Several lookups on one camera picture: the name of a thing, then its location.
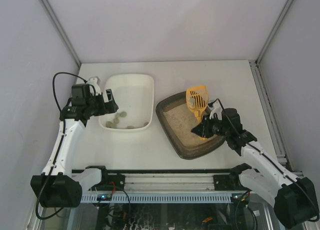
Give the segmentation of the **dark brown litter box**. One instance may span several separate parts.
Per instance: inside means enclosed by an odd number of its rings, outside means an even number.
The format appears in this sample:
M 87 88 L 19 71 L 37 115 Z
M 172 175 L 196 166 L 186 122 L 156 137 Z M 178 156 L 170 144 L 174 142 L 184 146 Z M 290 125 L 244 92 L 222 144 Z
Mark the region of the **dark brown litter box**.
M 186 103 L 186 93 L 174 94 L 161 102 L 155 108 L 158 120 L 173 146 L 182 159 L 192 160 L 216 150 L 225 142 L 221 136 L 202 139 L 191 132 L 198 122 L 189 111 Z

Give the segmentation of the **yellow litter scoop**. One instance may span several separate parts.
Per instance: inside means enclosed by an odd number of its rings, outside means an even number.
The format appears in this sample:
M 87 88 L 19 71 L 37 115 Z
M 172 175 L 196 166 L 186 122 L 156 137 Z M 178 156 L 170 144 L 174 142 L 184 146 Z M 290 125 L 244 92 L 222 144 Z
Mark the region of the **yellow litter scoop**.
M 189 104 L 189 99 L 191 97 L 195 99 L 195 104 L 193 106 Z M 188 88 L 186 90 L 185 99 L 189 111 L 193 113 L 194 117 L 197 120 L 197 123 L 199 124 L 202 121 L 209 101 L 207 87 L 205 85 L 199 85 Z

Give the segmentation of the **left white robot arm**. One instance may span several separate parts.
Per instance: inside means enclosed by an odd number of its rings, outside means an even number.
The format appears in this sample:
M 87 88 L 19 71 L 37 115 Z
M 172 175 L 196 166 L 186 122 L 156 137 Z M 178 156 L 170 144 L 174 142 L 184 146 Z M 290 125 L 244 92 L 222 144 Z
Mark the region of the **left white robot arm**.
M 111 89 L 101 91 L 93 82 L 72 86 L 71 98 L 60 112 L 59 131 L 51 156 L 40 175 L 30 185 L 37 203 L 44 208 L 75 208 L 83 192 L 99 184 L 106 168 L 89 166 L 72 176 L 72 162 L 81 135 L 91 117 L 116 113 Z

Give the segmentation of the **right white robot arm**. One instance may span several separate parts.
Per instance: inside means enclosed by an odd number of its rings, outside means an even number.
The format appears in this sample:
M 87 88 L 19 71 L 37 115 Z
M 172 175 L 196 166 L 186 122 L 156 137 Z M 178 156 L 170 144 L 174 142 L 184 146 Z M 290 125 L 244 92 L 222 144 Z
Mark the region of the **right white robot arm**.
M 191 132 L 210 138 L 223 136 L 229 148 L 234 150 L 244 163 L 238 165 L 239 183 L 264 199 L 280 223 L 291 229 L 303 222 L 317 222 L 320 210 L 313 182 L 299 178 L 275 160 L 261 146 L 257 138 L 243 128 L 236 109 L 222 110 L 221 118 L 204 116 Z

